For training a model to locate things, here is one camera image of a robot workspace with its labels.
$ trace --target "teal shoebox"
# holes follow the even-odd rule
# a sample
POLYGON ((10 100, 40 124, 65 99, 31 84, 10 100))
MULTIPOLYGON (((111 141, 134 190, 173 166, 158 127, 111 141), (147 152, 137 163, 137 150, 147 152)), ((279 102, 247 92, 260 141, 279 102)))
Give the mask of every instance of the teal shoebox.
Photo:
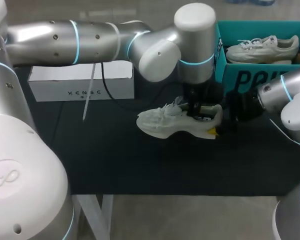
POLYGON ((281 74, 300 68, 300 64, 234 64, 227 63, 225 47, 238 45, 238 40, 263 39, 275 35, 278 39, 299 37, 300 21, 219 21, 216 29, 215 79, 225 92, 239 93, 262 85, 281 74))

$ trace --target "white sneaker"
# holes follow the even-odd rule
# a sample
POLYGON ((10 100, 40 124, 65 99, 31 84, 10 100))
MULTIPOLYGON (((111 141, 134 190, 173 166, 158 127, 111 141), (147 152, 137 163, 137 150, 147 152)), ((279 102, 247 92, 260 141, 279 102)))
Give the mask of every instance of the white sneaker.
POLYGON ((299 38, 277 39, 269 36, 242 41, 239 45, 227 49, 226 58, 233 64, 291 64, 298 54, 299 38))
POLYGON ((146 134, 166 139, 179 131, 186 131, 202 139, 215 139, 216 126, 222 121, 223 110, 220 105, 202 106, 202 117, 196 120, 187 115, 189 105, 180 104, 182 97, 177 97, 173 103, 162 108, 141 112, 136 120, 136 125, 146 134))

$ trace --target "yellow shoe tag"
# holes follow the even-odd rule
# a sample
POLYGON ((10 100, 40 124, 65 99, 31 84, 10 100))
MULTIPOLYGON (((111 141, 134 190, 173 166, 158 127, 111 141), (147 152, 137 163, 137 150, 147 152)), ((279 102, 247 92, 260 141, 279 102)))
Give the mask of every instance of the yellow shoe tag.
POLYGON ((216 132, 216 128, 211 128, 209 131, 207 131, 208 134, 211 134, 211 135, 216 135, 216 136, 219 136, 219 134, 216 132))

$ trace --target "gray floor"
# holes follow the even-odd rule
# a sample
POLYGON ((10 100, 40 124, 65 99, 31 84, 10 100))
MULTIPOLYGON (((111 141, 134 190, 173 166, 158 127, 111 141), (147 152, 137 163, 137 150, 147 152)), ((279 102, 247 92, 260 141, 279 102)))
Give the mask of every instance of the gray floor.
MULTIPOLYGON (((154 29, 195 0, 6 0, 8 21, 73 19, 125 22, 139 19, 154 29)), ((276 0, 270 7, 200 0, 219 20, 300 20, 300 0, 276 0)), ((273 240, 275 197, 131 196, 114 198, 112 240, 273 240)), ((89 226, 81 239, 90 240, 89 226)))

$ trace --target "black cloth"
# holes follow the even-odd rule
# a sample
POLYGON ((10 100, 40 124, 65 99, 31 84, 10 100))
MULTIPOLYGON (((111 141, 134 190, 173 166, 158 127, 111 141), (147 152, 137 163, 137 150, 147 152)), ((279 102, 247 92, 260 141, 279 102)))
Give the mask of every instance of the black cloth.
MULTIPOLYGON (((29 69, 17 73, 38 131, 62 161, 72 194, 283 196, 300 183, 300 146, 284 137, 268 114, 216 140, 186 132, 157 139, 138 129, 138 111, 111 100, 90 101, 85 122, 84 101, 36 102, 26 81, 29 69)), ((135 73, 137 100, 120 102, 146 104, 164 84, 135 73)), ((150 108, 181 94, 180 86, 171 85, 150 108)))

